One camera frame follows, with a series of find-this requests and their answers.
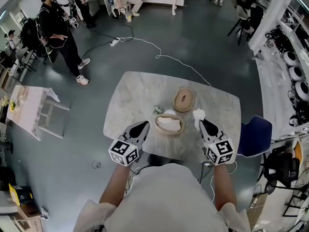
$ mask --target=blue chair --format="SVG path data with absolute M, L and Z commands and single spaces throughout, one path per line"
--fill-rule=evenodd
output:
M 271 142 L 272 125 L 269 121 L 253 116 L 248 124 L 241 124 L 238 155 L 255 157 L 268 151 Z

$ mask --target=gray floor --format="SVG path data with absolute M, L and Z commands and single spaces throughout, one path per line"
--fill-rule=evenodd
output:
M 213 87 L 238 96 L 243 122 L 253 115 L 263 115 L 253 54 L 245 40 L 238 47 L 234 34 L 226 36 L 237 21 L 230 0 L 225 0 L 223 7 L 209 0 L 185 0 L 176 16 L 172 16 L 169 6 L 145 4 L 140 13 L 131 23 L 136 38 L 155 43 L 163 54 L 196 68 Z M 96 30 L 101 33 L 131 36 L 130 28 L 105 13 L 99 15 L 97 25 Z M 87 49 L 109 40 L 84 27 L 73 35 L 81 56 Z M 91 79 L 85 87 L 69 75 L 60 56 L 54 65 L 37 63 L 38 71 L 26 75 L 24 85 L 51 87 L 64 105 L 71 105 L 70 112 L 56 109 L 51 121 L 58 132 L 65 129 L 63 140 L 42 131 L 42 140 L 37 141 L 17 125 L 10 123 L 8 128 L 14 143 L 14 154 L 8 162 L 17 183 L 30 185 L 38 205 L 48 209 L 50 220 L 44 223 L 48 232 L 71 231 L 85 201 L 98 201 L 112 174 L 115 164 L 107 153 L 112 140 L 102 131 L 109 101 L 124 72 L 159 73 L 203 83 L 190 68 L 169 58 L 155 59 L 158 53 L 153 46 L 135 40 L 93 50 L 87 54 L 91 63 L 83 70 Z M 101 163 L 101 168 L 92 168 L 94 160 Z M 260 159 L 237 158 L 237 162 L 232 178 L 240 209 L 249 205 Z M 198 177 L 201 166 L 189 165 Z M 210 197 L 211 173 L 202 181 Z

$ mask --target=beige pants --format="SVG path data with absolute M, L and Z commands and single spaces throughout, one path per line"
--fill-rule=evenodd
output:
M 119 5 L 117 4 L 117 0 L 114 0 L 114 1 L 115 1 L 115 8 L 118 9 Z M 131 10 L 131 11 L 134 11 L 134 12 L 137 12 L 140 9 L 141 5 L 143 4 L 142 0 L 121 0 L 121 2 L 124 6 L 127 3 L 134 4 L 134 6 Z

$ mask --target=person wearing white shirt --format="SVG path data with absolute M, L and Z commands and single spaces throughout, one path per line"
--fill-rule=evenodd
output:
M 147 167 L 125 194 L 130 166 L 117 165 L 99 203 L 88 200 L 73 232 L 250 232 L 225 164 L 214 166 L 215 204 L 191 171 L 170 163 Z
M 126 10 L 126 4 L 134 4 L 131 12 Z M 120 12 L 126 16 L 127 22 L 132 21 L 132 16 L 139 16 L 140 14 L 137 13 L 140 9 L 141 5 L 143 4 L 143 0 L 114 0 L 114 5 L 116 9 L 120 9 Z
M 19 40 L 19 38 L 17 36 L 14 35 L 15 30 L 10 30 L 9 31 L 9 38 L 7 39 L 7 41 L 10 44 L 10 47 L 13 51 L 19 50 L 22 48 L 23 44 L 21 43 L 21 41 Z

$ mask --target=black pants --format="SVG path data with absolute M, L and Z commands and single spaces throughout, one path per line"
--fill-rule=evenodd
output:
M 64 46 L 58 48 L 59 52 L 62 54 L 69 70 L 75 75 L 76 77 L 80 75 L 77 65 L 79 65 L 82 60 L 78 56 L 77 46 L 73 35 L 69 31 L 69 35 L 67 41 L 65 42 Z
M 81 14 L 83 16 L 84 22 L 89 26 L 93 24 L 92 17 L 89 12 L 89 5 L 78 4 L 79 9 L 81 10 Z

